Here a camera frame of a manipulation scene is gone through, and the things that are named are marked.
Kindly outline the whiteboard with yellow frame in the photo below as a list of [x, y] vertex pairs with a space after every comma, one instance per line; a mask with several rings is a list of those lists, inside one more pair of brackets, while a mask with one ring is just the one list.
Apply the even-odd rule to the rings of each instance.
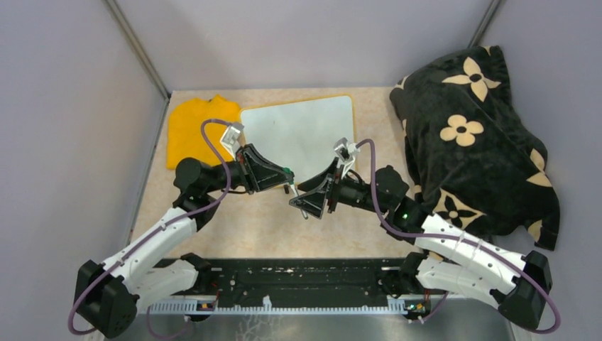
[[338, 140], [356, 137], [354, 102], [348, 94], [247, 107], [239, 116], [244, 141], [289, 168], [297, 185], [331, 164]]

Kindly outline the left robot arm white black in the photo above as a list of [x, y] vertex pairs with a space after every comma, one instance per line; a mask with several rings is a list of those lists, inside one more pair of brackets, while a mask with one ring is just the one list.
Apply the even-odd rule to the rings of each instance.
[[254, 194], [294, 181], [294, 173], [272, 163], [253, 144], [242, 146], [232, 161], [209, 166], [195, 158], [181, 160], [174, 185], [180, 194], [171, 208], [142, 236], [100, 263], [87, 261], [77, 272], [69, 331], [80, 315], [107, 338], [122, 334], [139, 313], [158, 301], [192, 290], [206, 293], [213, 284], [210, 263], [195, 254], [161, 264], [177, 245], [201, 230], [230, 189]]

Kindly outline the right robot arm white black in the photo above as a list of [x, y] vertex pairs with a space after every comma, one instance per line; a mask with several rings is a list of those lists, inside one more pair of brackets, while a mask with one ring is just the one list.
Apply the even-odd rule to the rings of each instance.
[[392, 166], [372, 171], [372, 183], [349, 179], [339, 161], [299, 185], [289, 204], [321, 218], [343, 204], [377, 214], [387, 233], [442, 257], [414, 255], [400, 272], [409, 293], [434, 289], [458, 293], [496, 309], [533, 333], [552, 333], [561, 322], [551, 300], [548, 258], [535, 250], [509, 251], [480, 239], [404, 195], [408, 185]]

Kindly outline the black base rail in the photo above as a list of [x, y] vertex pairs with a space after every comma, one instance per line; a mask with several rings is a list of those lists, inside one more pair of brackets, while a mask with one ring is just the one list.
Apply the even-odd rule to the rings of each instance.
[[377, 259], [209, 259], [199, 279], [173, 298], [208, 298], [219, 308], [337, 311], [384, 308], [390, 299], [430, 301], [440, 289], [412, 279], [414, 261]]

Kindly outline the yellow folded sweatshirt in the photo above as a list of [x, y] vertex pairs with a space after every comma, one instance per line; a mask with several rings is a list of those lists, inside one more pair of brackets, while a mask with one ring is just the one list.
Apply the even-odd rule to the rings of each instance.
[[217, 166], [219, 159], [202, 137], [201, 125], [208, 119], [238, 122], [240, 106], [220, 95], [205, 100], [193, 98], [178, 105], [168, 118], [166, 168], [174, 170], [185, 158]]

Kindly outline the black floral blanket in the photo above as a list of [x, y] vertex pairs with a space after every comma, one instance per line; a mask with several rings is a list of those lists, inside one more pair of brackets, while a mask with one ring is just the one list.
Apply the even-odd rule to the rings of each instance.
[[404, 76], [389, 98], [416, 201], [477, 237], [524, 227], [535, 246], [556, 249], [560, 205], [545, 172], [547, 148], [513, 107], [499, 46], [437, 58]]

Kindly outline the right metal corner post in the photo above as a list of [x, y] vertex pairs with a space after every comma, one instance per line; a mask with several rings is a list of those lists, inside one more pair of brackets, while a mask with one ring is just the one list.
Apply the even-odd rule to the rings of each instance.
[[473, 48], [479, 45], [485, 36], [489, 26], [493, 22], [493, 19], [496, 17], [498, 10], [505, 3], [504, 0], [491, 0], [486, 8], [479, 24], [474, 31], [467, 48]]

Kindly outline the white marker pen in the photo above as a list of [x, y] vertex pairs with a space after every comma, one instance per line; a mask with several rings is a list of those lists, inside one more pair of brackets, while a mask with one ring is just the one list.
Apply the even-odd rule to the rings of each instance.
[[309, 215], [302, 206], [302, 202], [300, 201], [301, 195], [299, 190], [297, 189], [296, 184], [290, 184], [290, 189], [292, 191], [293, 197], [289, 200], [289, 205], [298, 209], [301, 212], [304, 220], [308, 220]]

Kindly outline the metal corner post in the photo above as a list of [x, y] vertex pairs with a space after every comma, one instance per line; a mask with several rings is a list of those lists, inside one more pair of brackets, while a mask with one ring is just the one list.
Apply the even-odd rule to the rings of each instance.
[[147, 74], [151, 83], [154, 85], [163, 99], [169, 100], [171, 97], [170, 91], [167, 89], [165, 83], [161, 79], [153, 62], [147, 54], [146, 49], [143, 47], [142, 42], [138, 38], [132, 25], [129, 23], [126, 14], [119, 5], [118, 1], [102, 0], [102, 3], [118, 26], [124, 40], [135, 55], [145, 74]]
[[493, 22], [493, 19], [496, 17], [498, 10], [505, 3], [504, 0], [491, 0], [486, 8], [479, 24], [474, 31], [467, 48], [473, 48], [479, 45], [485, 36], [489, 26]]

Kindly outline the left metal corner post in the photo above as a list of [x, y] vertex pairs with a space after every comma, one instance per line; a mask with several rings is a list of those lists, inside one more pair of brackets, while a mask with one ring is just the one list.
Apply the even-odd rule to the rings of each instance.
[[102, 0], [102, 3], [118, 26], [124, 40], [135, 55], [145, 74], [147, 74], [151, 83], [154, 85], [163, 99], [169, 100], [171, 97], [170, 91], [167, 89], [165, 83], [161, 79], [153, 62], [147, 54], [146, 49], [143, 47], [142, 42], [138, 38], [132, 25], [129, 23], [126, 14], [119, 5], [118, 1]]

